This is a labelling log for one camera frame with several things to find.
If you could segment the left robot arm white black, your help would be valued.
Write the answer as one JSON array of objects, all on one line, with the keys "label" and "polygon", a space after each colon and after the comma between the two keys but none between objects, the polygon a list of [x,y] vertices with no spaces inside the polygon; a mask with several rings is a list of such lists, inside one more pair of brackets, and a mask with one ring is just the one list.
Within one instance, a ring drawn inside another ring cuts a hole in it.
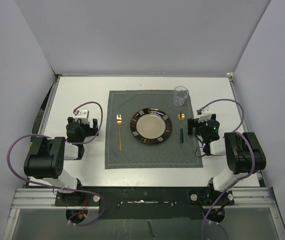
[{"label": "left robot arm white black", "polygon": [[84,201],[84,192],[79,179],[64,170],[64,161],[81,160],[85,153],[84,142],[88,137],[98,136],[98,120],[86,117],[69,117],[66,125],[67,137],[36,137],[24,161],[26,176],[43,180],[66,193],[66,199],[74,206]]}]

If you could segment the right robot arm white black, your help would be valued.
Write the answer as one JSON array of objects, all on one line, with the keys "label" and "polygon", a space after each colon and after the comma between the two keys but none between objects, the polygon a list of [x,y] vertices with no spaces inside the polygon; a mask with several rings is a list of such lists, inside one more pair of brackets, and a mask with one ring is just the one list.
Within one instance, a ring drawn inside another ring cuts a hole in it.
[{"label": "right robot arm white black", "polygon": [[195,150],[196,157],[226,157],[226,167],[210,180],[212,188],[205,192],[206,201],[212,205],[223,199],[224,190],[264,170],[267,165],[266,156],[254,132],[226,132],[220,137],[219,128],[215,114],[205,120],[187,120],[187,133],[195,136],[200,143]]}]

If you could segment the gold spoon green handle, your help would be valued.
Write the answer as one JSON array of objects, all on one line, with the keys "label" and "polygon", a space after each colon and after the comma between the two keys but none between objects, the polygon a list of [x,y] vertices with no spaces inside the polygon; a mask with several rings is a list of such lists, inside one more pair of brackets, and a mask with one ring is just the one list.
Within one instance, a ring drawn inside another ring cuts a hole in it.
[{"label": "gold spoon green handle", "polygon": [[178,113],[177,115],[178,120],[180,121],[180,143],[184,143],[184,120],[186,118],[186,115],[183,112]]}]

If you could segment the clear drinking glass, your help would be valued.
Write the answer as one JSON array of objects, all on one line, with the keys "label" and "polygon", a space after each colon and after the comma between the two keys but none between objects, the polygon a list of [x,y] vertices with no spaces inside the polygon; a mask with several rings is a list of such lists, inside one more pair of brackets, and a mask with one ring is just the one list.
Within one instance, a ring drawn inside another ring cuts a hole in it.
[{"label": "clear drinking glass", "polygon": [[177,86],[173,90],[173,103],[182,106],[188,98],[189,90],[184,86]]}]

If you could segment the dark rimmed dinner plate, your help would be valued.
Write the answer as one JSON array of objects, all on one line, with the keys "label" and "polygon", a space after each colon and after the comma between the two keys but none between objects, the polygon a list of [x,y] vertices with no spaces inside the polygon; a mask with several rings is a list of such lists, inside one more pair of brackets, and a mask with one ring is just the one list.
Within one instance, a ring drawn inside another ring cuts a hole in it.
[{"label": "dark rimmed dinner plate", "polygon": [[166,141],[173,130],[170,117],[160,109],[144,108],[130,120],[130,131],[141,143],[157,145]]}]

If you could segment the gold fork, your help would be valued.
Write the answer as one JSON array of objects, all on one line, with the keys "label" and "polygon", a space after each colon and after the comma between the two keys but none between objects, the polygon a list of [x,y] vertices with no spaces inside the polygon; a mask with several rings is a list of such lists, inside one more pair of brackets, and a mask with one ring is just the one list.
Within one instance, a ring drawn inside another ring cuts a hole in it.
[{"label": "gold fork", "polygon": [[118,133],[119,133],[119,150],[122,151],[122,132],[121,132],[121,126],[122,126],[122,115],[117,114],[116,115],[116,123],[118,125]]}]

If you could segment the grey cloth placemat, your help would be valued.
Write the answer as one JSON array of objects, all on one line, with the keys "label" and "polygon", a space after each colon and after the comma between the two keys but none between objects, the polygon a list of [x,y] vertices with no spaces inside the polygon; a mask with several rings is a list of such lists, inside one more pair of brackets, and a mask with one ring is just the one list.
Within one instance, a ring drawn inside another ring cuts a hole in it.
[{"label": "grey cloth placemat", "polygon": [[[202,158],[196,157],[199,141],[194,135],[187,135],[188,128],[183,127],[184,143],[180,143],[179,112],[187,119],[194,118],[192,101],[188,97],[182,106],[173,102],[172,90],[111,90],[108,96],[105,130],[105,168],[202,168]],[[173,131],[170,137],[160,144],[144,144],[133,136],[130,120],[144,108],[155,107],[168,114]],[[119,127],[117,114],[122,116],[121,140],[119,150]]]}]

